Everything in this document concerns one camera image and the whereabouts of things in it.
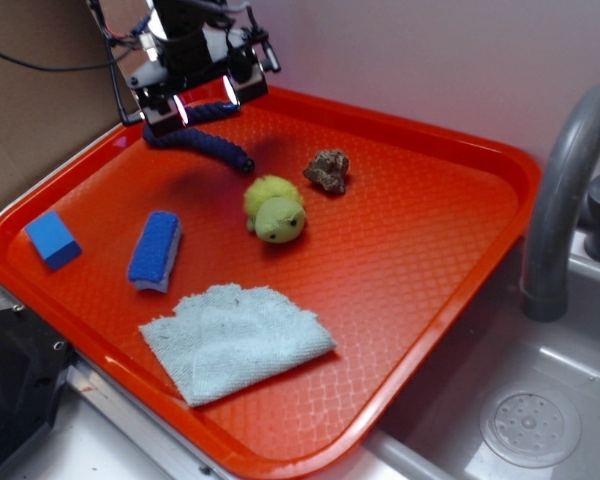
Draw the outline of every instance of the rock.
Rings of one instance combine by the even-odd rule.
[[[327,192],[344,194],[349,159],[342,150],[320,150],[302,174]]]

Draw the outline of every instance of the light blue towel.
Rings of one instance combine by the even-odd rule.
[[[335,348],[317,315],[268,287],[218,285],[140,327],[188,405],[212,402]]]

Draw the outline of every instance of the blue rope toy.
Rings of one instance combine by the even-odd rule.
[[[240,109],[239,105],[230,102],[215,102],[199,105],[197,107],[186,107],[189,125],[197,125],[204,122],[213,122],[225,119]],[[255,163],[249,158],[240,146],[217,135],[210,135],[196,128],[187,128],[170,133],[164,137],[156,138],[148,125],[142,130],[145,141],[158,148],[188,147],[201,153],[218,158],[226,164],[242,170],[251,172]]]

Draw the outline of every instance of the cardboard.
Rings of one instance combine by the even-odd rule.
[[[106,61],[84,1],[0,2],[0,51],[44,66]],[[46,73],[0,59],[0,210],[118,121],[108,69]]]

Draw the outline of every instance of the green plush toy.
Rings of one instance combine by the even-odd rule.
[[[302,195],[288,180],[274,175],[258,178],[244,194],[247,229],[265,242],[290,242],[304,228],[302,205]]]

